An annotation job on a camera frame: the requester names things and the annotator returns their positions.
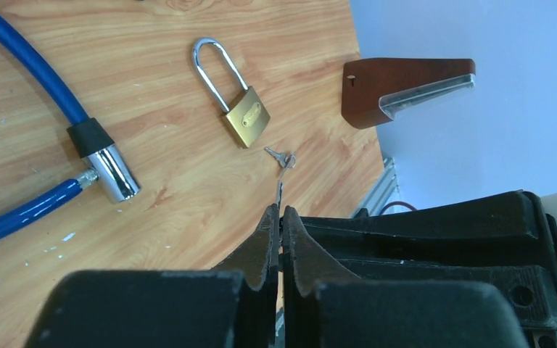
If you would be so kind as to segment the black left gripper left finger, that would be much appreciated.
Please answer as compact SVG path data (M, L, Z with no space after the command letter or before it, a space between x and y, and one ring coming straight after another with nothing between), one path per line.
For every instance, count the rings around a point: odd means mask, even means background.
M51 291L27 347L270 347L279 209L209 270L79 270Z

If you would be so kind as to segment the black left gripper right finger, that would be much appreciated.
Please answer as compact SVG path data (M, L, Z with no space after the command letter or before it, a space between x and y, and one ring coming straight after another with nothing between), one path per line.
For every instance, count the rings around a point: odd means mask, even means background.
M287 347L556 347L557 223L529 191L282 218Z

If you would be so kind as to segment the blue cable lock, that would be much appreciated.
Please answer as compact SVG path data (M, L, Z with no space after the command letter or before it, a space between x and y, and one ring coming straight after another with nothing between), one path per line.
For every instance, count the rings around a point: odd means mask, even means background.
M142 190L123 156L106 65L61 1L0 1L0 241L61 207Z

